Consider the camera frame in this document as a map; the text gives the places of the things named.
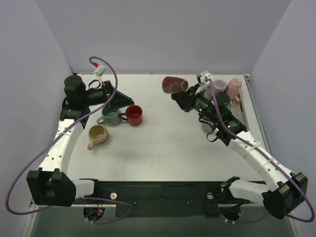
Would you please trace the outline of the red mug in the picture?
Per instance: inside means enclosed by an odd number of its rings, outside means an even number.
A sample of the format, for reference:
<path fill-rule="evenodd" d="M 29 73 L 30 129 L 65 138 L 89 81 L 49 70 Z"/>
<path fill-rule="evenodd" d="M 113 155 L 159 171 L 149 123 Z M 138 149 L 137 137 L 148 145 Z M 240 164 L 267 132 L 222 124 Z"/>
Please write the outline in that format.
<path fill-rule="evenodd" d="M 121 113 L 119 117 L 122 120 L 127 121 L 131 126 L 139 126 L 143 122 L 142 108 L 138 105 L 132 105 L 127 107 L 124 113 Z"/>

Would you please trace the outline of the beige round mug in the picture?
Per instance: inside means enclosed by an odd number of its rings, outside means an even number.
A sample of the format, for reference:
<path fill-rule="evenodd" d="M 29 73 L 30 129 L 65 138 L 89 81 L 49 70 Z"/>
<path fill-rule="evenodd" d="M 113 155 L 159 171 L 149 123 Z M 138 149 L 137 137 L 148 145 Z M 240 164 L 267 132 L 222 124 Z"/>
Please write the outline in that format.
<path fill-rule="evenodd" d="M 89 143 L 87 145 L 88 150 L 92 151 L 98 146 L 104 145 L 109 139 L 108 130 L 102 125 L 94 125 L 88 132 Z"/>

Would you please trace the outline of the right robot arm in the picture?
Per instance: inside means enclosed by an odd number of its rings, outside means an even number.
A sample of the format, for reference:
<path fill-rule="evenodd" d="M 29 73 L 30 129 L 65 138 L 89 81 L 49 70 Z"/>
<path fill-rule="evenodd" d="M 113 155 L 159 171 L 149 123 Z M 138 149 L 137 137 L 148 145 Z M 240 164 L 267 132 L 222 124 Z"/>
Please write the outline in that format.
<path fill-rule="evenodd" d="M 238 153 L 263 179 L 264 184 L 257 184 L 232 177 L 222 184 L 220 195 L 224 201 L 238 198 L 261 204 L 277 219 L 283 219 L 304 201 L 307 177 L 284 167 L 252 137 L 229 110 L 226 93 L 216 92 L 208 100 L 195 85 L 171 98 L 183 111 L 196 110 L 200 118 L 211 123 L 216 138 Z"/>

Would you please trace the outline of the purple mug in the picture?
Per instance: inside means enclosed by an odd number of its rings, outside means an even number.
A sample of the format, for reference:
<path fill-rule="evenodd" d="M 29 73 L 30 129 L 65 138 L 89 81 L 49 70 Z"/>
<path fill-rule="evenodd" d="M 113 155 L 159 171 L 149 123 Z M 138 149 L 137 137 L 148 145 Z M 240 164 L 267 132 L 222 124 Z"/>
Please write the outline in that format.
<path fill-rule="evenodd" d="M 224 80 L 216 79 L 213 81 L 215 92 L 225 92 L 227 89 L 227 83 Z"/>

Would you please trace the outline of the green speckled mug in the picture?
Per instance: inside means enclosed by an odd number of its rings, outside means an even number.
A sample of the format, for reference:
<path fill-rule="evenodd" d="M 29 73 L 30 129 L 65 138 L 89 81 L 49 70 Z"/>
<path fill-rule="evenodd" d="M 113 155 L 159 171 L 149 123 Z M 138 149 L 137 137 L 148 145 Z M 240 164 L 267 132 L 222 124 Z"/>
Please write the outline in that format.
<path fill-rule="evenodd" d="M 97 119 L 98 125 L 114 126 L 120 123 L 120 109 L 110 109 L 104 107 L 101 112 L 101 117 Z"/>

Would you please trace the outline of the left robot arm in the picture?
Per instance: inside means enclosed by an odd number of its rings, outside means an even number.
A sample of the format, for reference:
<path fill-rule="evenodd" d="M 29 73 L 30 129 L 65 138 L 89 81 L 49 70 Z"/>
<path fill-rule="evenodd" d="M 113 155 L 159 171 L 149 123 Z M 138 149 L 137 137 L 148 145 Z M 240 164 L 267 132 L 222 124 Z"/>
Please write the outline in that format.
<path fill-rule="evenodd" d="M 36 205 L 70 207 L 82 197 L 90 203 L 97 203 L 103 197 L 99 180 L 81 178 L 72 181 L 67 176 L 69 160 L 91 115 L 90 106 L 105 104 L 110 109 L 120 109 L 134 105 L 132 98 L 116 91 L 109 80 L 97 88 L 87 89 L 80 76 L 72 75 L 64 80 L 64 85 L 66 97 L 55 135 L 57 141 L 49 147 L 37 170 L 31 170 L 27 175 Z"/>

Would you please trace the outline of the small brown cup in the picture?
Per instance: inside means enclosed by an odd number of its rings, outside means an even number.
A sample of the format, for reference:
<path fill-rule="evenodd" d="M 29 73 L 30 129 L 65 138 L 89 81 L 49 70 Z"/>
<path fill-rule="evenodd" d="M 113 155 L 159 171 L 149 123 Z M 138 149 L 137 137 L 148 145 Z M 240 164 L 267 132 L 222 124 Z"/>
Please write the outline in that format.
<path fill-rule="evenodd" d="M 185 92 L 189 88 L 189 84 L 185 79 L 179 77 L 167 76 L 162 81 L 162 89 L 166 94 Z"/>

